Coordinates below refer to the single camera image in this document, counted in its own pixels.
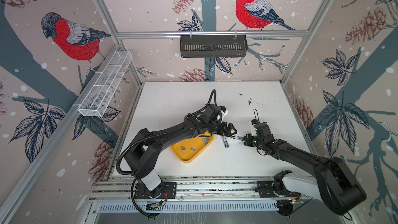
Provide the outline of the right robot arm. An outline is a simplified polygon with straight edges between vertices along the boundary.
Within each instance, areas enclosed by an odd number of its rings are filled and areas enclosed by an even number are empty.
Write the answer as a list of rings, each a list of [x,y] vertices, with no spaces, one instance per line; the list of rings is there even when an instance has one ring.
[[[267,123],[251,121],[251,134],[245,146],[264,151],[266,156],[288,162],[309,173],[317,183],[321,201],[338,215],[344,215],[367,199],[365,190],[344,160],[326,158],[298,149],[281,139],[274,139]]]

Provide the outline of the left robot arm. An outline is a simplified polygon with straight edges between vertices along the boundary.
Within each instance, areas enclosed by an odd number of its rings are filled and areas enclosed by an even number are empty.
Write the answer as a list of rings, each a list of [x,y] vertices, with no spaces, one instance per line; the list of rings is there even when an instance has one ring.
[[[157,198],[164,192],[163,181],[154,169],[159,154],[180,141],[204,136],[206,132],[225,137],[236,135],[234,125],[223,121],[227,114],[225,106],[217,104],[217,91],[212,90],[206,105],[185,115],[182,123],[160,131],[140,130],[120,153],[115,165],[117,172],[134,176],[145,185],[152,198]]]

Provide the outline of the staple strip in tray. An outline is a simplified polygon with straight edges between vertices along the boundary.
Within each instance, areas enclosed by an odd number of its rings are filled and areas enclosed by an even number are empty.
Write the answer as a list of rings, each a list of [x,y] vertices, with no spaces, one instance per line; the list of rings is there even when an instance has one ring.
[[[212,140],[212,136],[202,138],[204,145],[207,145]]]

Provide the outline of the yellow plastic tray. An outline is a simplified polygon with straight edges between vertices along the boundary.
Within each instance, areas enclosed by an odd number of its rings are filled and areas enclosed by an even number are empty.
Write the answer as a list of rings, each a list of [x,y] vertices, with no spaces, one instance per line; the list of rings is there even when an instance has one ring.
[[[212,136],[212,140],[207,145],[204,145],[202,138],[209,136]],[[214,135],[206,132],[205,134],[199,135],[195,138],[186,139],[172,145],[171,150],[181,162],[190,163],[202,151],[204,151],[204,149],[208,147],[213,140]]]

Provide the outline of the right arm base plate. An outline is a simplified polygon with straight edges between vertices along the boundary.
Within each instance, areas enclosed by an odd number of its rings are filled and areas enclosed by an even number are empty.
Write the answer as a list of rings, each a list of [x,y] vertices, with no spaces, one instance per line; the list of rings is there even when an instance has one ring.
[[[275,181],[257,181],[255,192],[259,193],[260,198],[300,198],[298,192],[288,191],[283,183]]]

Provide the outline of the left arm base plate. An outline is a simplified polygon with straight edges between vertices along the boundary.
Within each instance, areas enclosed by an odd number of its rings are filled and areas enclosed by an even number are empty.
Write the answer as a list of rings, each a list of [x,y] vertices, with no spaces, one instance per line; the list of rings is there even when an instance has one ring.
[[[154,190],[148,190],[143,183],[135,183],[132,187],[134,199],[156,200],[156,199],[175,199],[177,184],[175,182],[161,183]]]

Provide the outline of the black wall basket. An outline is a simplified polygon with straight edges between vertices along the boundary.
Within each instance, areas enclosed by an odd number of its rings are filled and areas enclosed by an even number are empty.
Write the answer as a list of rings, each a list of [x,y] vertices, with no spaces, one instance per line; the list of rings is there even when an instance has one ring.
[[[180,55],[183,58],[239,58],[248,50],[245,35],[181,36]]]

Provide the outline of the aluminium mounting rail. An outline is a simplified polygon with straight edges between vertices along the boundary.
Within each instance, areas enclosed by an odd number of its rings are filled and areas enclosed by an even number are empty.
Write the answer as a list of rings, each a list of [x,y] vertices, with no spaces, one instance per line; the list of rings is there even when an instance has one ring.
[[[257,181],[274,181],[272,176],[249,177],[178,177],[166,176],[161,178],[163,182],[175,182],[177,184],[176,198],[174,201],[189,200],[257,200],[261,199],[255,192]],[[127,201],[131,199],[131,177],[112,177],[108,181],[100,181],[94,184],[89,201]],[[310,176],[288,174],[282,179],[288,191],[300,193],[301,199],[314,198],[320,200],[315,179]]]

